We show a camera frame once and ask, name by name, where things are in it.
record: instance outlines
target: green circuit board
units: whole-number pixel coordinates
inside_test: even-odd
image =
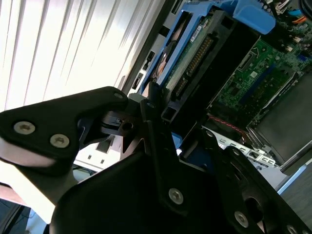
[[[203,56],[212,44],[213,39],[207,35],[211,17],[210,15],[204,17],[195,29],[190,41],[185,46],[185,49],[164,84],[164,95],[172,91],[176,85],[177,90],[175,92],[177,96],[181,93],[184,86],[189,82],[191,72],[198,65],[195,61],[200,61],[200,58],[197,59],[196,56]],[[188,70],[188,75],[182,77],[185,70]]]
[[[309,42],[312,39],[311,27],[308,24],[294,27],[293,30],[304,35],[302,41]],[[303,43],[294,41],[285,52],[280,52],[260,39],[214,102],[221,103],[235,113],[237,118],[233,124],[236,126],[245,128],[249,124],[256,125],[269,111],[266,107],[272,98],[281,89],[290,89],[304,74],[304,69],[311,61],[298,58],[303,49]]]

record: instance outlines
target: silver screw head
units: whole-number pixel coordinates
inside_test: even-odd
[[[56,148],[66,148],[69,145],[69,138],[63,134],[51,136],[50,143]]]
[[[122,96],[121,94],[119,94],[119,93],[114,93],[114,96],[117,97],[117,98],[119,98],[119,99],[122,99],[122,98],[123,98],[123,96]]]
[[[27,121],[17,122],[16,124],[14,124],[13,128],[15,132],[23,135],[31,134],[36,129],[34,124]]]
[[[238,149],[233,149],[234,154],[236,154],[237,156],[239,156],[239,151]]]
[[[206,131],[207,135],[210,136],[210,137],[214,137],[213,133],[210,132],[210,131]]]
[[[175,188],[169,189],[169,197],[171,201],[173,201],[177,205],[181,205],[183,203],[183,194]]]
[[[234,216],[235,216],[236,221],[241,226],[243,226],[244,228],[247,228],[249,226],[248,220],[247,220],[246,216],[242,212],[235,211]]]
[[[292,225],[287,225],[287,230],[290,234],[297,234],[296,229]]]

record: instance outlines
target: black plastic mount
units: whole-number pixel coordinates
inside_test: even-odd
[[[194,154],[205,154],[211,159],[212,170],[206,164],[198,166],[206,167],[215,176],[226,219],[239,233],[288,234],[292,233],[290,229],[297,233],[309,230],[243,153],[233,146],[219,148],[209,130],[194,130],[181,148],[191,149],[184,155],[186,161]],[[247,218],[247,228],[238,224],[234,215],[237,211]]]
[[[109,111],[125,110],[129,101],[124,93],[104,87],[80,94],[41,102],[0,113],[0,137],[12,145],[38,154],[1,155],[0,159],[20,166],[28,166],[48,175],[60,175],[70,170],[80,149],[108,136],[101,131],[101,118]],[[24,135],[14,125],[27,121],[35,131]],[[65,148],[50,142],[55,134],[69,139]]]

